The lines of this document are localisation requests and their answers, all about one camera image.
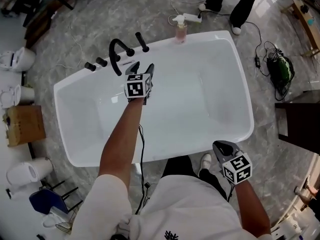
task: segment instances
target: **power strip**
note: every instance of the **power strip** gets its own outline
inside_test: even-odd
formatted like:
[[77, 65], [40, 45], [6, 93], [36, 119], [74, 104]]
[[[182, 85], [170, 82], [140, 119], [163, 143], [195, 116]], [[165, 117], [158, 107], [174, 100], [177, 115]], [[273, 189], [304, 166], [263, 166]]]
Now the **power strip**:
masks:
[[198, 18], [198, 15], [193, 15], [189, 13], [184, 13], [183, 17], [186, 21], [188, 22], [197, 22], [197, 23], [202, 23], [202, 17]]

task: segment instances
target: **white sneaker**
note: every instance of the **white sneaker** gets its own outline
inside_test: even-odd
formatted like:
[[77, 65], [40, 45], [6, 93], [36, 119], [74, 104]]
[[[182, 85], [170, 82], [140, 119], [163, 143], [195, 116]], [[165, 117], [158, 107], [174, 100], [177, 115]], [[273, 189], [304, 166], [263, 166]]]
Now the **white sneaker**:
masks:
[[209, 168], [211, 166], [211, 162], [212, 162], [211, 155], [209, 153], [205, 153], [203, 155], [203, 157], [201, 158], [201, 167], [200, 167], [199, 173], [202, 169], [209, 170]]
[[234, 27], [233, 25], [231, 25], [231, 30], [237, 36], [241, 34], [241, 28], [240, 27]]
[[293, 191], [297, 196], [299, 196], [300, 195], [300, 193], [301, 193], [301, 191], [300, 191], [300, 189], [299, 189], [299, 187], [298, 186], [296, 186], [295, 188], [294, 188], [294, 191]]
[[309, 186], [310, 175], [306, 177], [305, 182], [303, 184], [303, 188], [306, 189]]
[[207, 9], [207, 8], [206, 8], [206, 4], [205, 4], [205, 3], [199, 4], [198, 9], [199, 9], [201, 12], [213, 12], [213, 10], [210, 10], [210, 9]]

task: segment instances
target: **soap dispenser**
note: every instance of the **soap dispenser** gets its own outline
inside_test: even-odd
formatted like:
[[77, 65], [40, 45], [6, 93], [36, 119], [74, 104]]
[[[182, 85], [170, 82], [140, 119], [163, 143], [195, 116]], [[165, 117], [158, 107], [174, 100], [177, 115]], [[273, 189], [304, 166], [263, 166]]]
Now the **soap dispenser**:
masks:
[[175, 28], [175, 40], [178, 44], [182, 44], [186, 41], [187, 37], [187, 24], [185, 23], [185, 17], [183, 15], [178, 15], [172, 19], [177, 22]]

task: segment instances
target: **white shirt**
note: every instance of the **white shirt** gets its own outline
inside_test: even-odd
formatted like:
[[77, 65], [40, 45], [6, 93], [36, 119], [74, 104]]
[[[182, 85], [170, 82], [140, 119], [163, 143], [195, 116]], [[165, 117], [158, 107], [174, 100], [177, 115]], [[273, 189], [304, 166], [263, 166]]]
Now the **white shirt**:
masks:
[[116, 232], [130, 240], [257, 239], [213, 186], [192, 176], [161, 178], [140, 215], [132, 212], [123, 181], [101, 175], [74, 220], [70, 240], [109, 240]]

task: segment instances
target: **bathtub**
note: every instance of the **bathtub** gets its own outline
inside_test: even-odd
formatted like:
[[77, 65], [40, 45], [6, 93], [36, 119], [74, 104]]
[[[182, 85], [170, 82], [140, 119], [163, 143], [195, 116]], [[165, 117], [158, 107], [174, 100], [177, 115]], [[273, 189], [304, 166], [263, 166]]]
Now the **bathtub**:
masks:
[[[184, 44], [171, 38], [148, 46], [147, 53], [139, 46], [132, 57], [119, 54], [121, 76], [106, 58], [107, 67], [95, 64], [95, 72], [84, 68], [54, 85], [63, 146], [75, 167], [99, 166], [104, 145], [128, 104], [125, 70], [137, 61], [138, 73], [151, 63], [155, 66], [140, 122], [144, 162], [211, 150], [214, 141], [236, 143], [252, 134], [248, 85], [228, 31], [190, 34]], [[140, 162], [141, 151], [139, 135], [132, 163]]]

